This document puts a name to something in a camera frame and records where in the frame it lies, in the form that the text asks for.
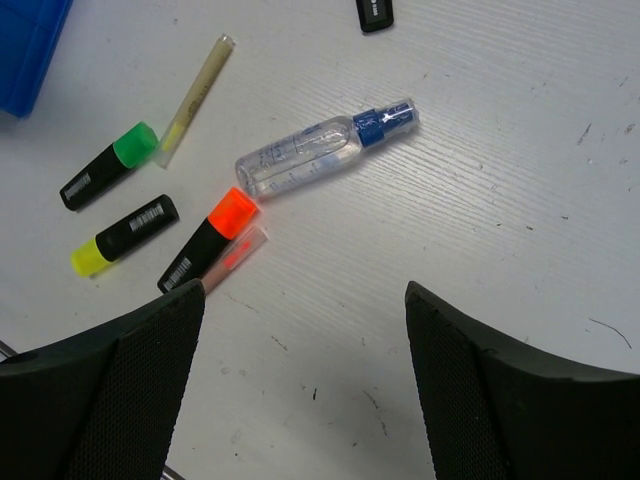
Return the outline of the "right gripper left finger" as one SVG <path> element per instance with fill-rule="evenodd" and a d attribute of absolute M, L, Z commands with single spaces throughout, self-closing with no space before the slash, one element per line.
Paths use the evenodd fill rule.
<path fill-rule="evenodd" d="M 2 361 L 2 478 L 161 478 L 204 307 L 192 280 Z"/>

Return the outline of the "orange refill tube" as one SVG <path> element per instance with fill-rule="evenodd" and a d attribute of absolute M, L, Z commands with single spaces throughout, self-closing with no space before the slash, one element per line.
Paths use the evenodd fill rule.
<path fill-rule="evenodd" d="M 205 294 L 210 294 L 267 240 L 266 233 L 258 226 L 249 228 L 239 238 L 233 240 L 220 259 L 201 278 Z"/>

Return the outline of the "yellow cap black highlighter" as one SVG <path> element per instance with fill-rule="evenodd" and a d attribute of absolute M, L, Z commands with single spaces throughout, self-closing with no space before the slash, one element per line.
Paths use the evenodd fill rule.
<path fill-rule="evenodd" d="M 94 276 L 155 238 L 179 220 L 173 200 L 162 194 L 76 249 L 71 265 L 81 277 Z"/>

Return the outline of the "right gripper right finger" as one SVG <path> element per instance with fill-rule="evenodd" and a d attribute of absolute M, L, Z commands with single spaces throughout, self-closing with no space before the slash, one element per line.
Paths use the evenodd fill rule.
<path fill-rule="evenodd" d="M 635 479 L 639 378 L 537 349 L 416 282 L 406 327 L 439 479 Z"/>

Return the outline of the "orange cap black highlighter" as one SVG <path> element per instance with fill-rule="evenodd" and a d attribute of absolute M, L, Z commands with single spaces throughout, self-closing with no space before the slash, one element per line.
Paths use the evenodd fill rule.
<path fill-rule="evenodd" d="M 157 282 L 162 293 L 201 278 L 249 224 L 258 206 L 232 187 L 203 220 Z"/>

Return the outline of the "pink cap black highlighter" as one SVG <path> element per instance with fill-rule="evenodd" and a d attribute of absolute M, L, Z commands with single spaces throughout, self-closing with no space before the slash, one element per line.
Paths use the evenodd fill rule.
<path fill-rule="evenodd" d="M 392 0 L 356 0 L 355 3 L 363 33 L 375 33 L 394 24 Z"/>

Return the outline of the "clear blue cap spray bottle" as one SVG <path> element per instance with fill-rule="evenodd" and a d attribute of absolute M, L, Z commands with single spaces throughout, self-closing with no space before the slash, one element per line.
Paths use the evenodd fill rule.
<path fill-rule="evenodd" d="M 355 164 L 365 151 L 419 124 L 412 99 L 353 116 L 336 116 L 267 144 L 236 161 L 242 189 L 265 200 Z"/>

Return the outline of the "green cap black highlighter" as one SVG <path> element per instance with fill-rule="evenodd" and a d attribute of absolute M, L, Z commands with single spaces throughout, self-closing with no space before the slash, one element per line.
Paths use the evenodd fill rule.
<path fill-rule="evenodd" d="M 79 211 L 143 165 L 158 145 L 154 130 L 139 122 L 106 147 L 60 190 L 64 206 Z"/>

